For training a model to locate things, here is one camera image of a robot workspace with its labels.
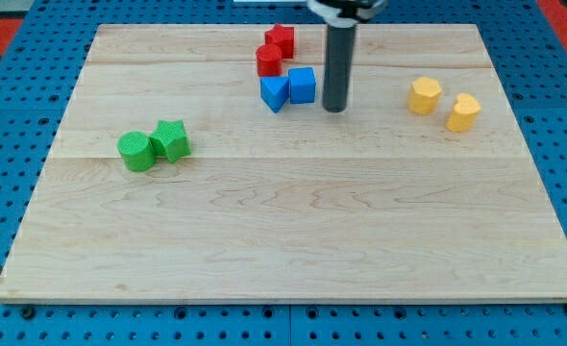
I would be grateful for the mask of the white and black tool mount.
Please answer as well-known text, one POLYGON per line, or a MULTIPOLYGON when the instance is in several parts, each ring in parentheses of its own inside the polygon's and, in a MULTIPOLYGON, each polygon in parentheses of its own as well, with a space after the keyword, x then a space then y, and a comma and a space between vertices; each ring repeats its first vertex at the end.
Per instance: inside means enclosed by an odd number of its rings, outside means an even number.
POLYGON ((308 0, 310 11, 333 27, 353 27, 382 12, 388 0, 308 0))

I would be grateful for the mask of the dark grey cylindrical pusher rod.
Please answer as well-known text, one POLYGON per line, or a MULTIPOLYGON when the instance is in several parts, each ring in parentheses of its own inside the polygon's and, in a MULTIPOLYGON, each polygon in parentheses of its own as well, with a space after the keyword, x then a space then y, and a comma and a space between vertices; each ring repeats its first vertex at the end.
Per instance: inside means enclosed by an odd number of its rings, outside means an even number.
POLYGON ((355 40, 355 26, 327 27, 322 106, 328 112, 347 108, 355 40))

